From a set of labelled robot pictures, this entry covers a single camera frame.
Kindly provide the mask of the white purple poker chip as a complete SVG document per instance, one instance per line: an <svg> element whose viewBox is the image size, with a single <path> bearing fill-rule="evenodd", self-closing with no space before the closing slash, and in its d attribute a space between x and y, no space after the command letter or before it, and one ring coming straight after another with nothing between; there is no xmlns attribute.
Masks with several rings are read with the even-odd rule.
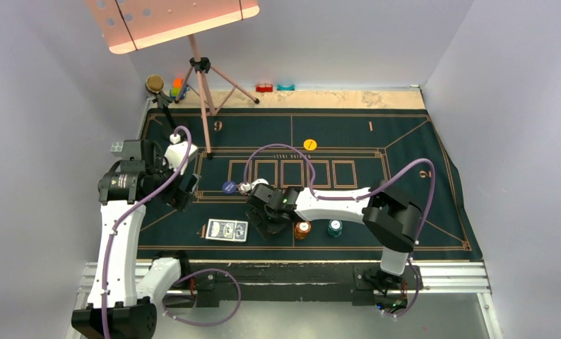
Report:
<svg viewBox="0 0 561 339"><path fill-rule="evenodd" d="M247 182L242 182L237 186L237 190L244 196L248 195L252 190L252 185Z"/></svg>

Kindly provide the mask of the orange chip stack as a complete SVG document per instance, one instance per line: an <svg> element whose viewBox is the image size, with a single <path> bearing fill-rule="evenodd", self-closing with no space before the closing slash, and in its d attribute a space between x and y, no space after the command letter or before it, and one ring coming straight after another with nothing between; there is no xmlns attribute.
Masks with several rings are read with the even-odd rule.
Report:
<svg viewBox="0 0 561 339"><path fill-rule="evenodd" d="M310 222L302 221L297 222L294 226L294 237L296 239L305 239L307 235L311 232L312 226Z"/></svg>

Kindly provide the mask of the teal chip stack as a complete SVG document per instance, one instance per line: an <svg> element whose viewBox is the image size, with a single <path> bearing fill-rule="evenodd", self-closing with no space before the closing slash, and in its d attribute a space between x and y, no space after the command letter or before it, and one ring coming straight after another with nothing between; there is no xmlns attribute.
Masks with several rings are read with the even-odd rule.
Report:
<svg viewBox="0 0 561 339"><path fill-rule="evenodd" d="M343 224L340 220L330 220L327 232L331 237L340 237L343 231Z"/></svg>

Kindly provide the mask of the yellow round button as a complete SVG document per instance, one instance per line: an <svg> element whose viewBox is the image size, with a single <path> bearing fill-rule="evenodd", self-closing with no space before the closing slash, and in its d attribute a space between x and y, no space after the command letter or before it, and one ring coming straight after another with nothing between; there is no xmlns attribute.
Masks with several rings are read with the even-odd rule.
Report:
<svg viewBox="0 0 561 339"><path fill-rule="evenodd" d="M317 142L312 139L312 138L308 138L303 142L303 148L307 151L313 151L317 149Z"/></svg>

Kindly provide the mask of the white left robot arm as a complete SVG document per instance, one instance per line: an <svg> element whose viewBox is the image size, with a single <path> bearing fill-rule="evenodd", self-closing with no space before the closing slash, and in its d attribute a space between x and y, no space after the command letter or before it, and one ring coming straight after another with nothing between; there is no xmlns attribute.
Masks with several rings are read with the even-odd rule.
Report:
<svg viewBox="0 0 561 339"><path fill-rule="evenodd" d="M101 240L95 278L83 309L73 311L71 325L86 338L152 338L165 315L169 287L191 282L191 269L180 254L161 254L136 279L138 238L147 205L160 200L184 210L200 176L181 183L198 148L174 137L166 149L151 140L113 143L116 161L98 183Z"/></svg>

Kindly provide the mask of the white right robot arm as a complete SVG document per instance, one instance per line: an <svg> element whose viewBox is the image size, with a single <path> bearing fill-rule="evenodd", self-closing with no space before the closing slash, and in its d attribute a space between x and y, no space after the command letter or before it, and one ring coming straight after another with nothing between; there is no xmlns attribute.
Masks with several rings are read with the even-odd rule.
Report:
<svg viewBox="0 0 561 339"><path fill-rule="evenodd" d="M241 183L238 190L247 196L249 222L264 237L289 226L305 232L315 220L365 225L383 247L377 269L380 283L395 287L404 280L423 212L398 188L380 182L352 191L317 191L301 186L277 189L258 179Z"/></svg>

